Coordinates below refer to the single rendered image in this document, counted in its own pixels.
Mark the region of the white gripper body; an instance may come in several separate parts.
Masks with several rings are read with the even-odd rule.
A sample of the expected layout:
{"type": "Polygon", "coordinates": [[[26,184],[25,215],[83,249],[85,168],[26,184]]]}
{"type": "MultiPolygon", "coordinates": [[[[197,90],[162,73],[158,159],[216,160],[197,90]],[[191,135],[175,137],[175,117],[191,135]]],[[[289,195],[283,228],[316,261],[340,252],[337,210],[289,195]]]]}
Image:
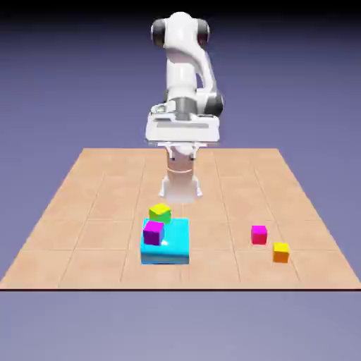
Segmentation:
{"type": "Polygon", "coordinates": [[[174,113],[150,114],[145,138],[148,142],[214,143],[220,139],[219,124],[215,116],[191,114],[189,121],[179,121],[174,113]]]}

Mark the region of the small yellow-green cube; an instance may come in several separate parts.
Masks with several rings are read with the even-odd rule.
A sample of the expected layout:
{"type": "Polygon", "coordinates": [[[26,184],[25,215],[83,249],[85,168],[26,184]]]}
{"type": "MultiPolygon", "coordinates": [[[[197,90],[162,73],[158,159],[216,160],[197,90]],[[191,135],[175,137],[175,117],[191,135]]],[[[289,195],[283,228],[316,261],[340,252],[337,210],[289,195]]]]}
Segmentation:
{"type": "Polygon", "coordinates": [[[171,222],[171,208],[163,203],[155,204],[149,208],[149,219],[168,224],[171,222]]]}

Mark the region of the small purple cube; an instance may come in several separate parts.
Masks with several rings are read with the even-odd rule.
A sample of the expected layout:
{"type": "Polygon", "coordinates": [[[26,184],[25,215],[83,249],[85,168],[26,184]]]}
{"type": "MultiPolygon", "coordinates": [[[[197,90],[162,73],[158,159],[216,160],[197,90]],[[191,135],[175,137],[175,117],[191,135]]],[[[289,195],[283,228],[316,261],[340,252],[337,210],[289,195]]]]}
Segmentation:
{"type": "Polygon", "coordinates": [[[142,230],[142,235],[144,244],[160,246],[164,239],[164,223],[152,220],[147,221],[142,230]]]}

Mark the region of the small pink cube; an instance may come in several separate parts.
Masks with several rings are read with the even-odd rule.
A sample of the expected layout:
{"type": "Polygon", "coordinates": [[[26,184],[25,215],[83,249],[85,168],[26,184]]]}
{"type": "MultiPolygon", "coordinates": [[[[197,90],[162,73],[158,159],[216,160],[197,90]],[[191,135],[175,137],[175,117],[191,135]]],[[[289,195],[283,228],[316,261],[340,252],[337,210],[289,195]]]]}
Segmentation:
{"type": "Polygon", "coordinates": [[[265,225],[252,225],[251,241],[253,245],[266,245],[267,235],[268,232],[265,225]]]}

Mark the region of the small orange cube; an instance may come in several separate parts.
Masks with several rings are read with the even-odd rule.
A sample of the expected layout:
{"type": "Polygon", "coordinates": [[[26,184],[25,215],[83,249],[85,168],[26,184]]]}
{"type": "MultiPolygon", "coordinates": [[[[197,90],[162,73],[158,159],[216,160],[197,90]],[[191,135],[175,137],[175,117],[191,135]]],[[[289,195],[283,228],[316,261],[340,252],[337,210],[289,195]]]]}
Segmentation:
{"type": "Polygon", "coordinates": [[[274,243],[273,244],[273,262],[287,263],[290,251],[288,243],[274,243]]]}

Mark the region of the large cyan box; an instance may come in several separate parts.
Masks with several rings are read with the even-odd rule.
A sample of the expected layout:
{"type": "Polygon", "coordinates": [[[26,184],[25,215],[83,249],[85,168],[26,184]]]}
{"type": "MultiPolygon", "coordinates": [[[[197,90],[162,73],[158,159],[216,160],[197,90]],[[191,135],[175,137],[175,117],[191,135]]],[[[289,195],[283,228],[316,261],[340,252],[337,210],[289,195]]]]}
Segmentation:
{"type": "MultiPolygon", "coordinates": [[[[142,230],[149,220],[142,221],[142,230]]],[[[164,239],[160,246],[144,244],[143,235],[141,235],[141,264],[189,264],[189,240],[189,220],[171,219],[170,223],[164,224],[164,239]]]]}

